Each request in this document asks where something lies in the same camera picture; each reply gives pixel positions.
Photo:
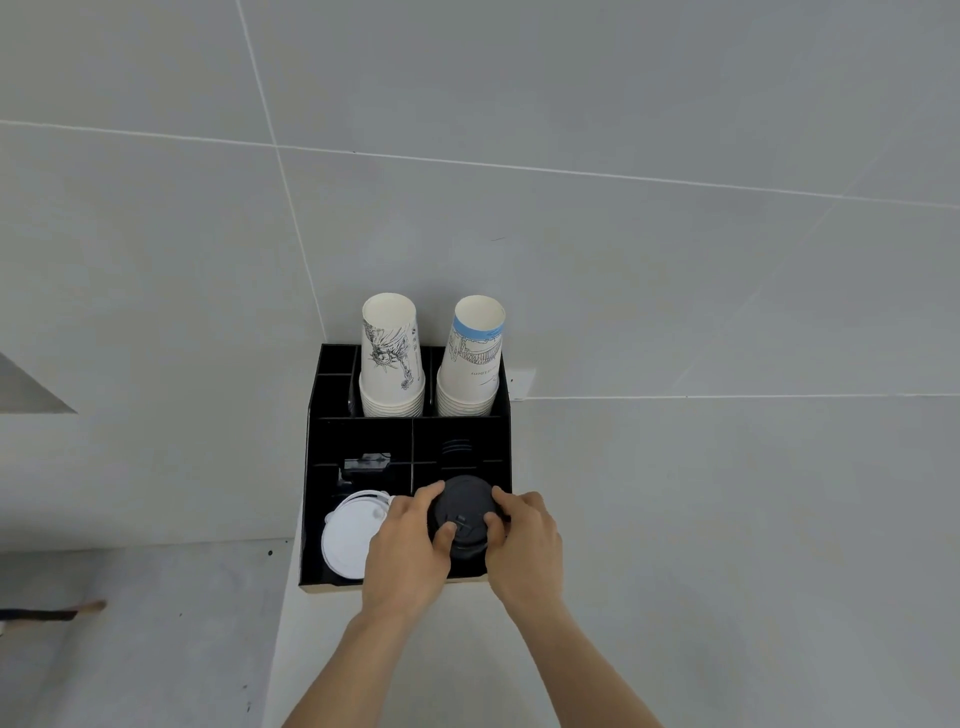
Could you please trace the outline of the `person's left hand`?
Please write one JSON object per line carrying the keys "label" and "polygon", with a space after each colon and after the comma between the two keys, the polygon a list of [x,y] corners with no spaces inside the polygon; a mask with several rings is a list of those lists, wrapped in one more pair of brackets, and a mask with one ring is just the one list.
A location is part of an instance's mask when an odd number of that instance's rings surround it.
{"label": "person's left hand", "polygon": [[427,513],[444,491],[437,481],[413,496],[398,496],[371,539],[362,588],[362,614],[414,625],[438,598],[450,572],[450,557],[432,557]]}

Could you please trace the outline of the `person's right hand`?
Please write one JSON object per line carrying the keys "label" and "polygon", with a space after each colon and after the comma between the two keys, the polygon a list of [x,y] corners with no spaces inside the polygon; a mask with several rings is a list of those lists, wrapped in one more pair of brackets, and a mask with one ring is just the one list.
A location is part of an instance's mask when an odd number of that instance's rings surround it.
{"label": "person's right hand", "polygon": [[486,555],[487,579],[510,618],[519,626],[558,614],[563,608],[563,542],[556,520],[536,491],[491,490],[504,514],[506,540]]}

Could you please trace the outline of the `tall stack of black lids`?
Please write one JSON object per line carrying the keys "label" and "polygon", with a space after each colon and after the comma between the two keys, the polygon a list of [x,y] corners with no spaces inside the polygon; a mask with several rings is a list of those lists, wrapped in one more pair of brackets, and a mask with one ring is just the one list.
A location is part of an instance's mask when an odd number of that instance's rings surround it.
{"label": "tall stack of black lids", "polygon": [[452,540],[449,557],[448,581],[465,581],[486,577],[488,528],[484,519],[495,513],[503,523],[509,522],[493,498],[492,485],[483,478],[463,474],[444,481],[443,491],[431,502],[427,513],[430,540],[446,523],[455,524],[457,532]]}

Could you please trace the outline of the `person's right forearm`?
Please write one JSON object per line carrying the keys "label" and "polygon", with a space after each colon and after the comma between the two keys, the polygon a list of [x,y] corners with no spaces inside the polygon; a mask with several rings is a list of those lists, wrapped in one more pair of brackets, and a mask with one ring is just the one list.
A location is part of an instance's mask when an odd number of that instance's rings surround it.
{"label": "person's right forearm", "polygon": [[560,728],[665,728],[560,600],[506,603]]}

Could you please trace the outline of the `person's left forearm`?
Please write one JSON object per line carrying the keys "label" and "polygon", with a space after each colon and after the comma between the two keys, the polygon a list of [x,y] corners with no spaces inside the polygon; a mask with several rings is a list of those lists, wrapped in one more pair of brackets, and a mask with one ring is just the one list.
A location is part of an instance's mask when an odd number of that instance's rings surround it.
{"label": "person's left forearm", "polygon": [[281,728],[377,728],[402,651],[424,614],[363,608]]}

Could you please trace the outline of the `stack of white cup lids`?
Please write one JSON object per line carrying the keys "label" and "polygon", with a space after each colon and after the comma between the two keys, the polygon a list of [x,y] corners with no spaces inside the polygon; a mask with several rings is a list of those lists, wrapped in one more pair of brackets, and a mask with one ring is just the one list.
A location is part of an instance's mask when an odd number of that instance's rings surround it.
{"label": "stack of white cup lids", "polygon": [[370,542],[386,520],[394,499],[387,491],[356,491],[324,518],[320,554],[336,577],[364,580]]}

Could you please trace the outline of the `small black packets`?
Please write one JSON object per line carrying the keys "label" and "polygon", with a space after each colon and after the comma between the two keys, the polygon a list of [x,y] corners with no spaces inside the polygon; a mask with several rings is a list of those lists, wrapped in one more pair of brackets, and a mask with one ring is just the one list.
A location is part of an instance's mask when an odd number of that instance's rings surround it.
{"label": "small black packets", "polygon": [[390,453],[364,453],[345,458],[338,469],[337,488],[343,492],[362,490],[387,491],[394,480]]}

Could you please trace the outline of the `black compartment organizer box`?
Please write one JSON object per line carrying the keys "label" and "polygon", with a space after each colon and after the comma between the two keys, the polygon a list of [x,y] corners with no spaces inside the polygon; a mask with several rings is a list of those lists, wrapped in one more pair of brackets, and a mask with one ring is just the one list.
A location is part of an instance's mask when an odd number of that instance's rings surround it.
{"label": "black compartment organizer box", "polygon": [[[504,365],[500,365],[499,389],[488,415],[442,417],[436,407],[436,379],[445,348],[424,346],[421,352],[429,377],[422,414],[371,418],[363,413],[359,392],[361,346],[320,347],[308,405],[298,546],[297,585],[306,594],[358,591],[362,586],[329,570],[320,548],[325,517],[355,493],[337,488],[338,470],[346,458],[390,454],[393,480],[386,492],[393,496],[413,496],[436,480],[462,475],[513,491],[511,405]],[[440,460],[441,443],[456,438],[471,440],[474,458]]]}

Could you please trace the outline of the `stack of blue-band paper cups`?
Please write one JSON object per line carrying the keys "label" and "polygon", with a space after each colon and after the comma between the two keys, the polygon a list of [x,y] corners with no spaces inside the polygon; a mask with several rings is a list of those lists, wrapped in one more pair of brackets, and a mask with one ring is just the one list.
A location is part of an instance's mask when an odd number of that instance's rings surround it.
{"label": "stack of blue-band paper cups", "polygon": [[455,306],[438,367],[436,407],[441,417],[491,413],[499,389],[506,312],[493,297],[472,295]]}

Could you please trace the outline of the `stack of sketch-print paper cups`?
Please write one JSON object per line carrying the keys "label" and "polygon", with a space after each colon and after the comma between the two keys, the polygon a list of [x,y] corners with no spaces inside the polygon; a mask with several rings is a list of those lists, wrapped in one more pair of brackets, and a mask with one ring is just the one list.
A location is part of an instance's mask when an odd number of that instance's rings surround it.
{"label": "stack of sketch-print paper cups", "polygon": [[359,392],[364,415],[421,416],[426,370],[413,301],[397,293],[376,294],[365,301],[362,319]]}

